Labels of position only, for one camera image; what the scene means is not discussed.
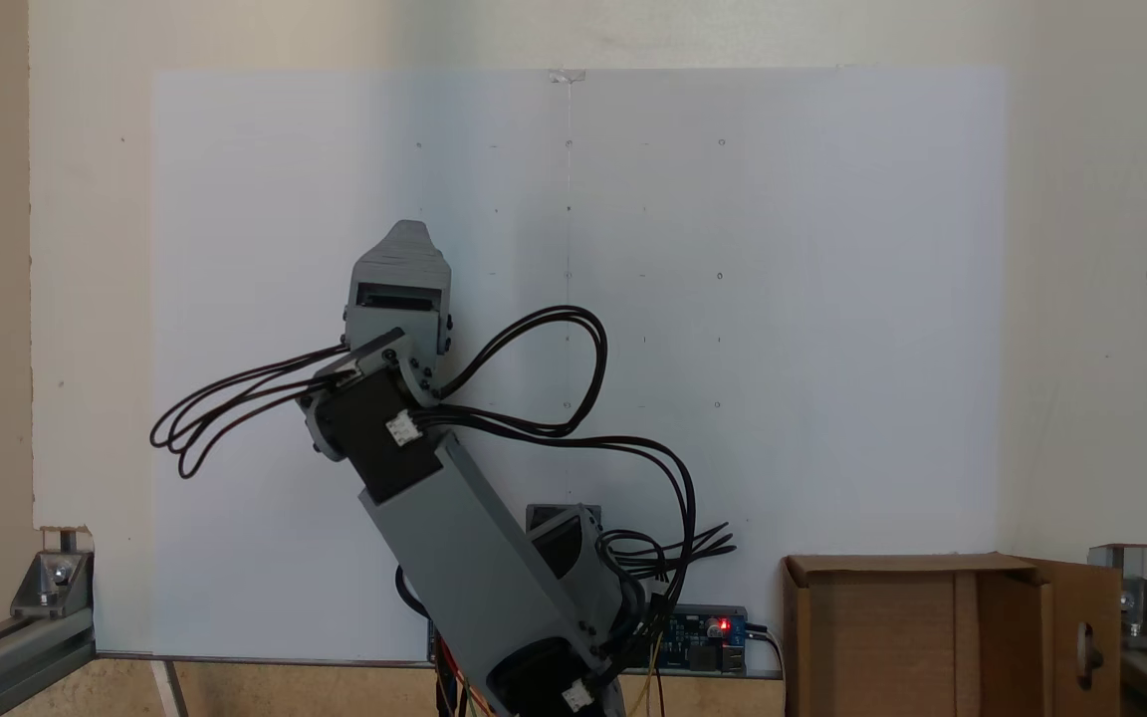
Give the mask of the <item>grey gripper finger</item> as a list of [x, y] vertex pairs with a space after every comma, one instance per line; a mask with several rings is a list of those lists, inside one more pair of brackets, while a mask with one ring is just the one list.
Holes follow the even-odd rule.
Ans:
[[448, 291], [452, 271], [426, 223], [397, 221], [356, 260], [353, 281]]

